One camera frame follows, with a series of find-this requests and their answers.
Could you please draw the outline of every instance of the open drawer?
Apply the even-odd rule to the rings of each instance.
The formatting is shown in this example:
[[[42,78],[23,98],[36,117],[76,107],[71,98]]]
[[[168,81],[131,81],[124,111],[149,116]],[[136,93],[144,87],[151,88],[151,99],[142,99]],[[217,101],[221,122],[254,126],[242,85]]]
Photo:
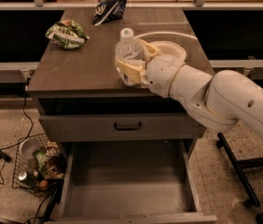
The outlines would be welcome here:
[[[183,141],[74,143],[54,223],[214,223]]]

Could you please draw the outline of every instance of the plastic bag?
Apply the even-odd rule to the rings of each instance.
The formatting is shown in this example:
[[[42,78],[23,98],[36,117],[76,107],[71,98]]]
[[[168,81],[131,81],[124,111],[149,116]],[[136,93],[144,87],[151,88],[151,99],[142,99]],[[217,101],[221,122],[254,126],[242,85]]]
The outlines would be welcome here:
[[[127,0],[105,0],[94,11],[93,25],[122,19]]]
[[[63,49],[79,49],[85,40],[90,39],[85,35],[83,28],[73,20],[56,22],[48,28],[46,37]]]

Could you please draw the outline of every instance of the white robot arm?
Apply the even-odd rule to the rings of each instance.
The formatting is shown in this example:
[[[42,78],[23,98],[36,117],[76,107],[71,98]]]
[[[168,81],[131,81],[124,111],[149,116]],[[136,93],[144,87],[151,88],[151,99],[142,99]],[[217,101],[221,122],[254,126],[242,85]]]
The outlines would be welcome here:
[[[213,77],[172,55],[154,58],[146,72],[153,93],[178,101],[206,128],[225,132],[241,120],[263,138],[263,89],[251,79],[230,70]]]

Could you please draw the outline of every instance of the green chip bag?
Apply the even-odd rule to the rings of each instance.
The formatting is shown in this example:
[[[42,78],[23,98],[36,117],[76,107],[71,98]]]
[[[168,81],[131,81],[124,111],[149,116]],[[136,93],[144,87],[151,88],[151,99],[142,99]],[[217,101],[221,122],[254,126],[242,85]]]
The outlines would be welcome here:
[[[58,21],[48,28],[46,37],[63,49],[79,49],[90,39],[83,28],[73,20]]]

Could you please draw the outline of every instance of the black handle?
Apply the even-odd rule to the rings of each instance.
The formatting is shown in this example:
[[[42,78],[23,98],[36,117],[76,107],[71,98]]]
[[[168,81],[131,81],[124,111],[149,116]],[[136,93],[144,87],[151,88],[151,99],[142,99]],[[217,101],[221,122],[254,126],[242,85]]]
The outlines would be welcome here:
[[[118,124],[115,122],[114,123],[114,128],[117,131],[138,131],[142,128],[142,123],[139,122],[137,126],[135,127],[126,127],[126,126],[121,126],[119,127]]]

